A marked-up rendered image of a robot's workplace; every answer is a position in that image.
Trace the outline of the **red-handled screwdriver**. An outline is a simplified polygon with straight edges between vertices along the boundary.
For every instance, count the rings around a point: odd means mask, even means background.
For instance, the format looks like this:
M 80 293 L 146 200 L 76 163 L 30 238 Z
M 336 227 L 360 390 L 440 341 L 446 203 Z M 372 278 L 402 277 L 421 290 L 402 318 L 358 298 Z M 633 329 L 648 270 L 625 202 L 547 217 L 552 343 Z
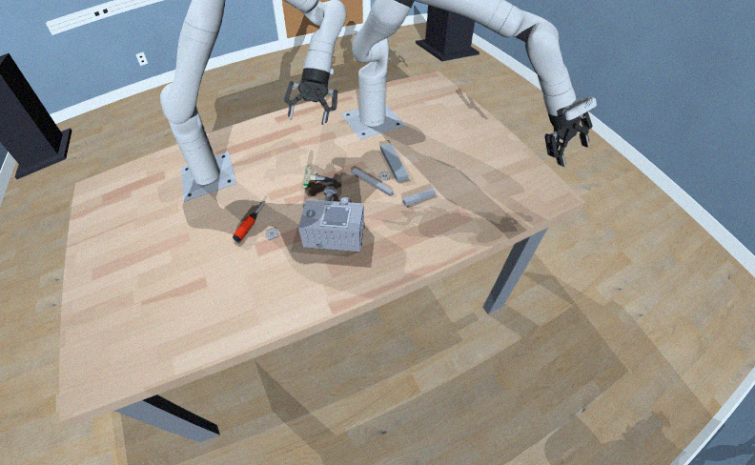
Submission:
M 245 220 L 242 222 L 242 224 L 239 226 L 239 228 L 236 230 L 233 236 L 233 240 L 236 242 L 240 242 L 246 233 L 249 231 L 249 229 L 254 225 L 256 214 L 261 209 L 261 207 L 264 205 L 266 201 L 263 201 L 261 205 L 258 207 L 258 209 L 250 214 L 250 216 L 247 216 Z

